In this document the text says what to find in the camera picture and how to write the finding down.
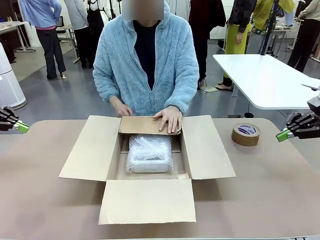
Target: white air purifier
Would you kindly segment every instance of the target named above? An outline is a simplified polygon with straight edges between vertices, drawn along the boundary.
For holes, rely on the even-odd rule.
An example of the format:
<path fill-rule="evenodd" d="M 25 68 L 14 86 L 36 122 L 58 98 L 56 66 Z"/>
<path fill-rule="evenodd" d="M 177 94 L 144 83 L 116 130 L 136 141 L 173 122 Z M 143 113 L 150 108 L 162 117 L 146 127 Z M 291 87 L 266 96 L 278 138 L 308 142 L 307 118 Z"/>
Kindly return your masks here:
<path fill-rule="evenodd" d="M 10 106 L 18 109 L 26 104 L 26 97 L 21 90 L 14 71 L 0 43 L 0 107 Z"/>

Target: floor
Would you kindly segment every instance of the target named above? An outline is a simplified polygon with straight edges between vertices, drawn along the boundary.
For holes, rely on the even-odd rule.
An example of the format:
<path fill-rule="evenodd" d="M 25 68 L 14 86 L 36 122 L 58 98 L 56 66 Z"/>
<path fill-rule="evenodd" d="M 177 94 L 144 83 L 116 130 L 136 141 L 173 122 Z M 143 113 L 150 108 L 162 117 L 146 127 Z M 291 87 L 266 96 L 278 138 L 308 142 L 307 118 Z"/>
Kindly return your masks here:
<path fill-rule="evenodd" d="M 289 43 L 282 45 L 279 60 L 288 61 L 291 52 L 287 52 Z M 223 54 L 216 43 L 208 45 L 207 83 L 215 86 L 222 80 L 223 71 L 213 60 L 213 54 Z M 46 68 L 43 67 L 20 82 L 27 99 L 27 105 L 17 111 L 20 119 L 32 125 L 41 120 L 87 119 L 89 115 L 115 116 L 109 104 L 99 97 L 92 76 L 92 70 L 82 70 L 80 63 L 73 64 L 73 52 L 64 55 L 68 79 L 47 81 Z M 20 71 L 27 70 L 28 66 L 21 66 Z M 319 78 L 319 63 L 310 59 L 305 73 L 310 77 Z M 190 104 L 187 116 L 211 115 L 213 118 L 225 118 L 230 100 L 230 92 L 216 91 L 204 94 L 197 92 Z M 260 110 L 252 105 L 248 106 L 247 99 L 240 94 L 237 99 L 235 114 L 243 116 L 251 112 L 257 118 L 271 120 L 281 128 L 285 117 L 275 110 Z"/>
<path fill-rule="evenodd" d="M 72 46 L 65 42 L 61 43 L 61 50 L 63 54 L 66 54 L 72 49 Z M 43 68 L 46 65 L 44 49 L 40 47 L 34 47 L 35 52 L 16 52 L 16 62 L 11 64 L 12 70 L 18 81 L 26 79 L 28 76 Z"/>

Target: zipper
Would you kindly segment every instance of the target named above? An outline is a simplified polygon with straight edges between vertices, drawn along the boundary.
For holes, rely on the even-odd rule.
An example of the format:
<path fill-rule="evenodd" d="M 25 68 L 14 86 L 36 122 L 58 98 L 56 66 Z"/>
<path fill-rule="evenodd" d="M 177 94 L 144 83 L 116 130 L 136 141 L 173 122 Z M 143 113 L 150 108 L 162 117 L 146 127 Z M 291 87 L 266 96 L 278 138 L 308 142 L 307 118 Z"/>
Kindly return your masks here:
<path fill-rule="evenodd" d="M 152 90 L 151 90 L 151 88 L 149 86 L 151 92 L 153 91 L 153 89 L 155 89 L 155 86 L 156 86 L 156 75 L 157 75 L 156 74 L 157 73 L 156 72 L 156 70 L 157 70 L 157 29 L 158 29 L 159 25 L 160 25 L 160 23 L 158 24 L 158 26 L 156 26 L 155 33 L 154 33 L 154 55 L 155 55 L 154 65 L 155 66 L 154 66 L 154 83 L 153 83 L 153 86 L 152 86 Z"/>
<path fill-rule="evenodd" d="M 146 84 L 149 88 L 149 90 L 152 92 L 150 86 L 149 86 L 149 83 L 148 83 L 148 75 L 147 73 L 143 70 L 141 64 L 138 62 L 138 60 L 136 59 L 136 56 L 135 56 L 135 45 L 137 43 L 137 38 L 138 38 L 138 35 L 135 31 L 134 32 L 134 43 L 133 43 L 133 48 L 132 48 L 132 55 L 133 55 L 133 59 L 135 60 L 136 64 L 139 66 L 140 70 L 144 73 L 144 75 L 146 76 Z"/>

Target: item wrapped in bubble wrap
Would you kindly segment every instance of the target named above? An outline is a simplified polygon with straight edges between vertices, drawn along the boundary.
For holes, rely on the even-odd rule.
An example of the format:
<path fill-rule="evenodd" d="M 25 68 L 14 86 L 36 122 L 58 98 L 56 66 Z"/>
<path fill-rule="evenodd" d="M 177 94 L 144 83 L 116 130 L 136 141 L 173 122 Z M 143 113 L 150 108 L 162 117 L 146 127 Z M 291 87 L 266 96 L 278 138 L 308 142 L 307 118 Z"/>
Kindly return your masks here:
<path fill-rule="evenodd" d="M 128 173 L 166 173 L 173 170 L 171 136 L 134 134 L 129 139 Z"/>

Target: cardboard box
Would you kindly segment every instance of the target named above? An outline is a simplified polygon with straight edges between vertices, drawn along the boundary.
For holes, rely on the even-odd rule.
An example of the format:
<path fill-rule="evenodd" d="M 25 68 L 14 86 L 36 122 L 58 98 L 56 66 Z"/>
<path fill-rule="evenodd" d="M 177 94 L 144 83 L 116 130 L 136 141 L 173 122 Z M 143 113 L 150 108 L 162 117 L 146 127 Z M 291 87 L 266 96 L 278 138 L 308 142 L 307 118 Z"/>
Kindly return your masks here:
<path fill-rule="evenodd" d="M 151 117 L 90 116 L 60 178 L 106 182 L 99 224 L 195 222 L 193 180 L 235 177 L 210 116 L 184 117 L 172 137 L 174 170 L 127 173 L 131 134 L 167 135 Z"/>

